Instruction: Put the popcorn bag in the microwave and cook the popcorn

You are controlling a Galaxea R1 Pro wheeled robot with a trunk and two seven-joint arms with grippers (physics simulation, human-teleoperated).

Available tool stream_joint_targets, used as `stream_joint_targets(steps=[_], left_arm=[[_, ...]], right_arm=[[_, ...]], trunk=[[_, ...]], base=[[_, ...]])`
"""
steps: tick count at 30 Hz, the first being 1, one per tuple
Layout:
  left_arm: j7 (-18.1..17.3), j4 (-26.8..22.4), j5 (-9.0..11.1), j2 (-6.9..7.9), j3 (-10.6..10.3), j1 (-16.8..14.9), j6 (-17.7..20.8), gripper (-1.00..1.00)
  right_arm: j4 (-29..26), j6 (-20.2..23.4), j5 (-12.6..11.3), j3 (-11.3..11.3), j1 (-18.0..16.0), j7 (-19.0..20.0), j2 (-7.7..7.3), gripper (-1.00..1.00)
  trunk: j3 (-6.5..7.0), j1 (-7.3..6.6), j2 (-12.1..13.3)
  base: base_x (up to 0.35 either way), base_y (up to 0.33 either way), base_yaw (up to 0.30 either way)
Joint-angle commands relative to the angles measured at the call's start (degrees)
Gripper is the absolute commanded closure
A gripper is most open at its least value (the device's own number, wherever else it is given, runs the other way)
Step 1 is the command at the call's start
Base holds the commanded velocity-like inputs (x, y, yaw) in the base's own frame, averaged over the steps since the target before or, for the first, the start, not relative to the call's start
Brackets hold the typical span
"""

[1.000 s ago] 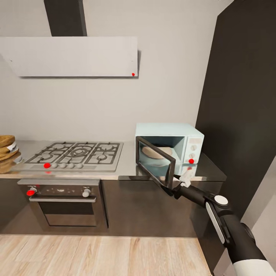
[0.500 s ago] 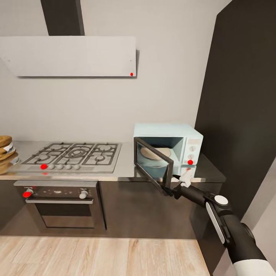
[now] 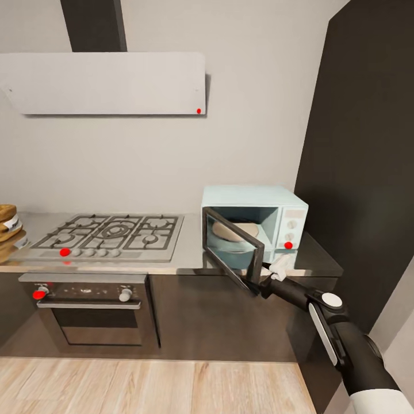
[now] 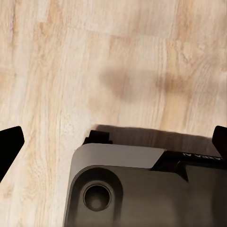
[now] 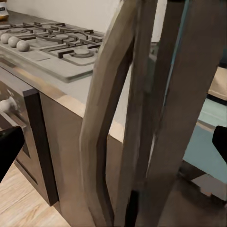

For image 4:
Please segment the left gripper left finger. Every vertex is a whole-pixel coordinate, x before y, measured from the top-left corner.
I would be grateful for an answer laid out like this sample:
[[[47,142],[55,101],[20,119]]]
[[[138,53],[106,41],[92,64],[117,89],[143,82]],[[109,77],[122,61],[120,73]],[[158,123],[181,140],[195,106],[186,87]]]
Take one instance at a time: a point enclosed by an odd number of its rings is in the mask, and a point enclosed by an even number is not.
[[[21,126],[0,131],[0,183],[24,143],[24,134]]]

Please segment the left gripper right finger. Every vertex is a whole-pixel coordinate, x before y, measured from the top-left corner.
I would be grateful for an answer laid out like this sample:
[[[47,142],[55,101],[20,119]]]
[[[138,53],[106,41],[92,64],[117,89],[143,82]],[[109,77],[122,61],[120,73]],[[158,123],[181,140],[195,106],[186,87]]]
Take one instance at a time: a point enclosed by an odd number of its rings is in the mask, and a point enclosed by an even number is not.
[[[227,128],[216,126],[212,143],[227,164]]]

